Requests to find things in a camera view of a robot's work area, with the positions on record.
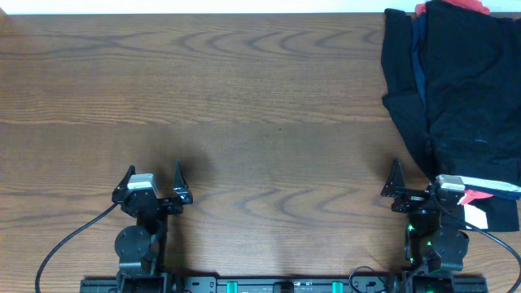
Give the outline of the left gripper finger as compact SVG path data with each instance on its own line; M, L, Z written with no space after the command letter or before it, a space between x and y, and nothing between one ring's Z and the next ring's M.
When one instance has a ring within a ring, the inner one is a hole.
M180 161L177 161L175 164L173 190L175 192L187 192L189 190L186 180L182 174L182 166Z
M120 183L117 186L118 190L127 190L128 189L128 183L130 178L135 174L135 167L133 165L130 165L127 172L121 179Z

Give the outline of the black shorts with white waistband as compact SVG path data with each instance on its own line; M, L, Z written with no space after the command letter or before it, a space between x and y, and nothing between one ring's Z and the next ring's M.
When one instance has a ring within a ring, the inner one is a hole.
M520 183L520 21L427 3L422 62L439 173Z

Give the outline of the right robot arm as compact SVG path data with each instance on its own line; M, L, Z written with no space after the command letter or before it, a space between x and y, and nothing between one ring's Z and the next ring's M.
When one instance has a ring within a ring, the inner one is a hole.
M454 292L453 274L463 269L468 250L466 233L442 218L450 208L458 206L464 188L440 182L430 183L425 190L405 186L399 160L393 160L383 197L393 198L391 210L404 213L405 258L410 267L387 282L390 292Z

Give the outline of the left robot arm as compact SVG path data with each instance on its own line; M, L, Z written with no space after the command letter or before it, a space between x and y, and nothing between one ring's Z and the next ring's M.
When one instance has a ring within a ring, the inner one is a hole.
M168 217L183 213L193 203L193 195L182 175L181 164L175 164L174 196L159 197L154 175L137 174L131 165L112 192L112 202L136 220L115 239L119 257L116 285L110 292L183 292L180 277L164 267L168 237Z

